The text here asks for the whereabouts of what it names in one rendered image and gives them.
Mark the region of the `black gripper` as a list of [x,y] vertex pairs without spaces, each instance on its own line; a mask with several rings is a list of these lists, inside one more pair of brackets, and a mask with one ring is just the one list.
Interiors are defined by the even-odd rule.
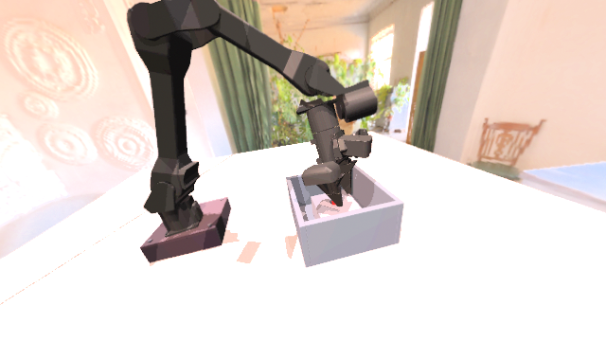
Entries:
[[351,193],[352,168],[358,160],[351,160],[353,156],[349,155],[335,159],[332,141],[335,133],[338,136],[345,134],[337,126],[312,135],[310,142],[315,144],[319,158],[315,159],[317,164],[305,169],[301,177],[305,187],[317,185],[337,206],[343,206],[341,186],[346,194]]

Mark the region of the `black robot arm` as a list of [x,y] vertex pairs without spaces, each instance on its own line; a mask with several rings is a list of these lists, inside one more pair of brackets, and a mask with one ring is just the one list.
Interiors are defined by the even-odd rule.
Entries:
[[[192,161],[187,153],[184,78],[192,50],[222,37],[274,68],[304,96],[336,96],[324,102],[300,101],[296,114],[307,114],[312,134],[339,126],[337,115],[349,123],[377,112],[369,80],[343,87],[324,61],[281,45],[217,0],[141,1],[128,8],[127,25],[150,74],[158,150],[151,170],[151,193],[143,208],[159,215],[167,229],[165,237],[197,228],[203,216],[190,194],[200,177],[199,161]],[[358,129],[355,135],[335,133],[332,141],[336,160],[343,155],[368,158],[371,154],[373,139],[366,129]]]

